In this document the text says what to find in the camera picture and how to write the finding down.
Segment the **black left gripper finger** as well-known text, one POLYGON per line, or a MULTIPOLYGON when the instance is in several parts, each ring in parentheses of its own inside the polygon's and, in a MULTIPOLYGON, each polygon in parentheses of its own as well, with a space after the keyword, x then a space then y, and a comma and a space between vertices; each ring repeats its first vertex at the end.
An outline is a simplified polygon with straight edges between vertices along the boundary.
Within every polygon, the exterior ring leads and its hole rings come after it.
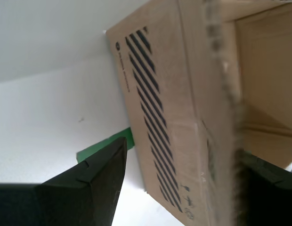
POLYGON ((126 160, 120 137, 44 183, 0 183, 0 226, 110 226, 126 160))
POLYGON ((292 226, 292 172, 237 150, 235 225, 292 226))

